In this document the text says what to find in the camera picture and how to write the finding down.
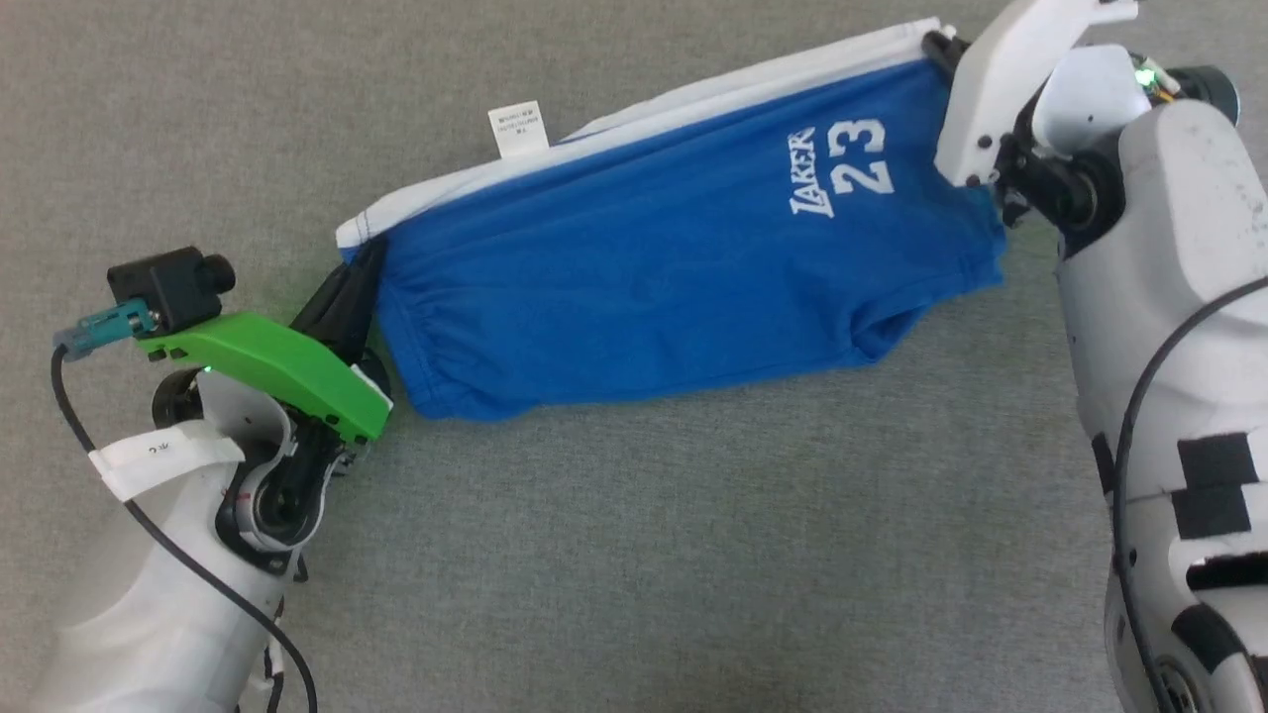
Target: white number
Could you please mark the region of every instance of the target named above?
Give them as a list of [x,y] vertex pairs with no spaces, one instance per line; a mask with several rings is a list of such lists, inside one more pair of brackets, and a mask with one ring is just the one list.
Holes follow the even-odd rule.
[[853,179],[872,193],[894,193],[894,181],[889,178],[889,166],[885,161],[872,161],[867,167],[876,175],[870,176],[847,164],[832,169],[832,190],[837,195],[853,193],[855,184],[850,183],[850,179]]
[[864,133],[867,134],[864,151],[880,154],[885,150],[885,126],[876,119],[862,119],[832,124],[832,128],[828,129],[828,155],[834,157],[846,155],[846,145],[841,142],[841,134],[846,134],[846,140],[855,143]]

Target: teal connector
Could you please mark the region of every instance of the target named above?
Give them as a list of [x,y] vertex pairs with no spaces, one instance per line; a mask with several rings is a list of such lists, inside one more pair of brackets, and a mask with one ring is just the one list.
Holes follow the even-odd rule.
[[66,345],[66,360],[75,362],[87,356],[99,346],[123,341],[131,336],[145,336],[155,331],[155,326],[146,301],[128,299],[110,310],[81,318],[68,330],[58,331],[53,335],[53,348]]

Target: blue garment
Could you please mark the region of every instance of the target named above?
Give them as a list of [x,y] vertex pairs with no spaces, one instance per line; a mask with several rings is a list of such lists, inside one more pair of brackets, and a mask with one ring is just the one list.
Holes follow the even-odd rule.
[[496,420],[879,360],[1000,280],[989,193],[933,166],[947,96],[899,65],[388,228],[379,320],[411,402]]

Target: green bracket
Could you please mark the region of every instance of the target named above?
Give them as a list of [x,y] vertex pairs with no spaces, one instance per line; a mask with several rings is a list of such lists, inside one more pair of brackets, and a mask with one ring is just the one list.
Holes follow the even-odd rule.
[[254,312],[139,339],[151,355],[195,363],[325,419],[345,442],[383,435],[392,402],[320,341]]

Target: gray fabric surface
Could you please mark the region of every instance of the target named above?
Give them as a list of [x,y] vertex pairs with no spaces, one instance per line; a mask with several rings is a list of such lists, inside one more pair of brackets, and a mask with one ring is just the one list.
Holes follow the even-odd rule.
[[[57,416],[49,336],[105,266],[186,244],[232,308],[290,316],[332,231],[495,156],[484,112],[553,137],[687,81],[999,0],[10,0],[0,5],[0,700],[22,699],[113,507]],[[1155,0],[1121,37],[1241,84],[1263,167],[1259,0]],[[883,365],[501,425],[402,409],[333,487],[288,598],[327,710],[1110,712],[1108,539],[1050,270],[935,311]],[[70,368],[99,442],[166,373]],[[299,709],[294,686],[288,707]]]

